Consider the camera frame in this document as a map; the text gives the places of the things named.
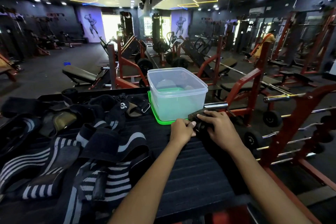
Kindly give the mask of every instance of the clear plastic box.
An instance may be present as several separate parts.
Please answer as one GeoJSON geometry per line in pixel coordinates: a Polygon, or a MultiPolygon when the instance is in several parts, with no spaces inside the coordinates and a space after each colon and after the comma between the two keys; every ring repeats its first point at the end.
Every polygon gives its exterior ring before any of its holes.
{"type": "Polygon", "coordinates": [[[185,68],[149,70],[148,82],[161,121],[187,119],[189,114],[204,106],[208,86],[185,68]]]}

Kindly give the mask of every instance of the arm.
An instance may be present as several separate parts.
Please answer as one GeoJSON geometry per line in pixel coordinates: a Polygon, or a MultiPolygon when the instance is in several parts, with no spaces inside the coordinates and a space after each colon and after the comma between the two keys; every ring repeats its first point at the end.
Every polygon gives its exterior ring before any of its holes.
{"type": "Polygon", "coordinates": [[[205,111],[205,113],[212,117],[198,115],[199,119],[214,125],[215,131],[208,128],[211,139],[230,154],[251,195],[259,203],[269,222],[311,223],[244,146],[226,112],[205,111]]]}
{"type": "Polygon", "coordinates": [[[195,122],[177,119],[171,125],[170,141],[153,165],[121,202],[108,224],[151,224],[163,190],[183,146],[195,136],[195,122]]]}

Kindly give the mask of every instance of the black tabletop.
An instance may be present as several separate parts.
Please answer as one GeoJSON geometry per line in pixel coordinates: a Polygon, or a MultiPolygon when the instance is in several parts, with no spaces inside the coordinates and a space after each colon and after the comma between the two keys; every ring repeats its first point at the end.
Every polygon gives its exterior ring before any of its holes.
{"type": "MultiPolygon", "coordinates": [[[[146,96],[148,88],[128,90],[105,90],[85,92],[82,96],[102,94],[118,95],[142,94],[146,96]]],[[[61,100],[60,95],[42,96],[42,101],[61,100]]],[[[155,157],[163,151],[169,141],[170,126],[159,125],[152,111],[145,116],[129,119],[128,125],[140,125],[148,146],[155,157]]],[[[70,129],[63,135],[75,138],[79,129],[70,129]]],[[[48,142],[37,139],[32,147],[41,147],[48,142]]],[[[250,201],[248,190],[232,159],[209,137],[192,138],[179,154],[169,176],[166,188],[157,212],[156,223],[174,223],[195,216],[220,211],[250,201]]],[[[24,201],[0,204],[0,222],[5,223],[48,223],[47,217],[52,214],[57,199],[48,199],[34,204],[24,201]]],[[[104,216],[97,223],[106,223],[104,216]]]]}

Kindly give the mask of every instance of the person's left hand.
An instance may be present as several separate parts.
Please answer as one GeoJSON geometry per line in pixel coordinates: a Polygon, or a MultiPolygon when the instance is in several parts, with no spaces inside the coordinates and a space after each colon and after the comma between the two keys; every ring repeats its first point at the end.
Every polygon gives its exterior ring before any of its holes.
{"type": "Polygon", "coordinates": [[[170,142],[176,143],[179,147],[185,146],[192,136],[196,136],[194,127],[196,122],[184,119],[177,119],[171,125],[170,142]]]}

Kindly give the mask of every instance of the person's right hand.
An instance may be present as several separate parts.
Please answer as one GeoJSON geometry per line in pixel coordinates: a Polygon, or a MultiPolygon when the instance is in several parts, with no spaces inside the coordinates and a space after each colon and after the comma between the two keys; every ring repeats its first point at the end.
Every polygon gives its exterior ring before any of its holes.
{"type": "Polygon", "coordinates": [[[245,147],[226,112],[204,111],[204,113],[212,117],[200,114],[197,117],[202,121],[213,124],[215,131],[208,128],[208,133],[219,147],[229,153],[245,147]]]}

